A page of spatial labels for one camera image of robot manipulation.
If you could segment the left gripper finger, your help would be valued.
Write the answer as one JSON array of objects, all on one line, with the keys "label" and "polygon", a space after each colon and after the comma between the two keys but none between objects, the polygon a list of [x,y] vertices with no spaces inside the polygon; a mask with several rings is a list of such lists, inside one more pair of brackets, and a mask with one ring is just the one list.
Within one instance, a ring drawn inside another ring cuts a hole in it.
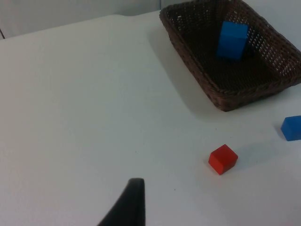
[{"label": "left gripper finger", "polygon": [[146,224],[145,182],[132,178],[100,226],[144,226]]}]

